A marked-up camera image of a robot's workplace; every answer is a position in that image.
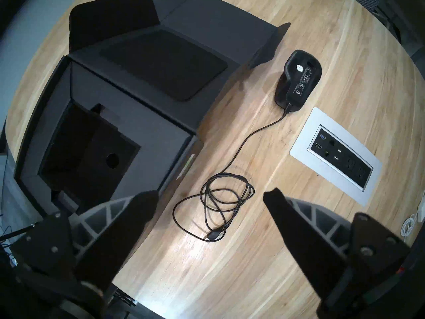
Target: round wooden table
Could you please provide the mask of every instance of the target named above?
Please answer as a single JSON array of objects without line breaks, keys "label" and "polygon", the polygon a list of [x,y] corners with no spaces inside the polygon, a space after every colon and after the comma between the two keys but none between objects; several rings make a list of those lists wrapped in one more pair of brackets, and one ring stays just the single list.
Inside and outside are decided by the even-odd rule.
[{"label": "round wooden table", "polygon": [[[205,147],[114,284],[166,318],[314,317],[319,299],[285,247],[263,192],[277,187],[348,220],[363,211],[399,235],[425,189],[425,81],[396,39],[355,0],[224,1],[275,26],[292,25],[275,58],[240,80],[205,117],[199,129]],[[68,53],[71,8],[33,57],[9,109],[6,137],[15,159],[41,91]],[[282,114],[273,101],[274,90],[296,49],[320,61],[322,78],[300,111],[253,136],[229,169],[248,178],[255,196],[220,242],[208,244],[185,234],[172,221],[172,207],[199,192],[250,132]],[[365,207],[289,155],[315,106],[383,164]],[[221,183],[235,186],[233,181]],[[182,205],[177,219],[204,235],[199,199]],[[417,224],[407,243],[419,228]]]}]

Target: desk power outlet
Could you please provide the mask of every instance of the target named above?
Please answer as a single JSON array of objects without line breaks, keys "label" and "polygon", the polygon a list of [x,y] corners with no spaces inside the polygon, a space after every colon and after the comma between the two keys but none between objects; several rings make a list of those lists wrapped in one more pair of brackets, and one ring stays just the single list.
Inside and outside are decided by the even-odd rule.
[{"label": "desk power outlet", "polygon": [[320,128],[310,150],[364,189],[372,168],[337,137]]}]

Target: black mouse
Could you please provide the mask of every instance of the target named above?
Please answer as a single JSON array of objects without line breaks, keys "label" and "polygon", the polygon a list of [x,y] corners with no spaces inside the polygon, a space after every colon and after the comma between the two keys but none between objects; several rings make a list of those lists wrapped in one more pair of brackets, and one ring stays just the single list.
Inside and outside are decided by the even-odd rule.
[{"label": "black mouse", "polygon": [[283,109],[291,104],[289,112],[298,111],[321,76],[322,66],[319,61],[305,51],[295,50],[285,63],[284,72],[279,78],[275,92],[276,104]]}]

